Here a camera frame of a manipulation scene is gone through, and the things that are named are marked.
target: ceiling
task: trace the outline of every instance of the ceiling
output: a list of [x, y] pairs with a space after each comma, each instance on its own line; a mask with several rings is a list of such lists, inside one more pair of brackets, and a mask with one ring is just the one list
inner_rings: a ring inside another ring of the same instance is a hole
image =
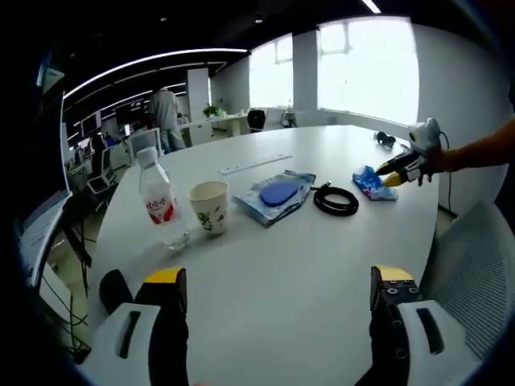
[[[445, 0], [374, 0], [383, 14], [410, 16], [413, 23], [441, 28], [483, 47], [496, 50], [488, 34], [455, 2]], [[502, 15], [486, 4], [502, 0], [477, 0], [489, 30], [509, 29]], [[65, 77], [55, 90], [71, 90], [84, 81], [121, 64], [164, 52], [197, 48], [253, 49], [289, 32], [312, 30], [319, 23], [345, 17], [371, 15], [360, 0], [251, 0], [216, 2], [127, 2], [120, 6], [76, 3], [52, 10], [43, 18], [44, 34], [51, 41], [51, 66]], [[256, 12], [263, 23], [255, 23]], [[65, 100], [68, 134], [73, 124], [95, 110], [140, 92], [183, 83], [187, 70], [208, 67], [210, 76], [244, 57], [245, 53], [209, 52], [175, 55], [135, 64], [92, 82]], [[184, 91], [174, 88], [175, 92]], [[104, 115], [112, 113], [108, 109]]]

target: window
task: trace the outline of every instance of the window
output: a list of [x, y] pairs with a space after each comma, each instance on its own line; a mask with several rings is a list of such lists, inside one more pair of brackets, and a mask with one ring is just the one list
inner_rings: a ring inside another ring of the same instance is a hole
[[319, 108], [417, 121], [418, 60], [409, 20], [359, 18], [319, 30]]
[[293, 40], [291, 35], [252, 51], [249, 59], [250, 106], [293, 105]]

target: white paper cup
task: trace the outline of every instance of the white paper cup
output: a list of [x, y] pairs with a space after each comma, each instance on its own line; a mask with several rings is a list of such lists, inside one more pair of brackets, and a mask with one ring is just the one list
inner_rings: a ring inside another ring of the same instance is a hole
[[226, 183], [208, 181], [196, 185], [187, 194], [202, 228], [210, 234], [221, 235], [225, 232], [228, 189]]

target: white round table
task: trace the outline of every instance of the white round table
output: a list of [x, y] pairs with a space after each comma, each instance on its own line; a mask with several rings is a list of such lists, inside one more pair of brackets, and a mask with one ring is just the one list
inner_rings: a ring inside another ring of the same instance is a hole
[[[209, 386], [354, 384], [372, 362], [370, 267], [399, 267], [422, 278], [435, 231], [439, 180], [398, 188], [396, 202], [370, 201], [351, 180], [402, 151], [360, 127], [316, 126], [250, 134], [160, 158], [191, 229], [178, 255], [159, 242], [138, 193], [139, 167], [123, 177], [97, 239], [89, 279], [89, 323], [106, 317], [98, 298], [102, 277], [120, 269], [136, 294], [156, 269], [187, 270], [190, 381]], [[223, 176], [219, 170], [277, 154], [291, 158]], [[206, 180], [225, 181], [231, 195], [285, 169], [331, 180], [360, 202], [350, 217], [319, 211], [312, 195], [287, 218], [263, 228], [229, 204], [228, 231], [202, 233], [186, 200]]]

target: potted plant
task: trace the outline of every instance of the potted plant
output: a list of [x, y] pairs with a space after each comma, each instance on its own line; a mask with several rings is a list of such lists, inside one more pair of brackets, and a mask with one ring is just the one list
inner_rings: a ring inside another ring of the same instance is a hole
[[208, 104], [207, 107], [202, 110], [206, 118], [218, 117], [218, 108], [215, 105]]

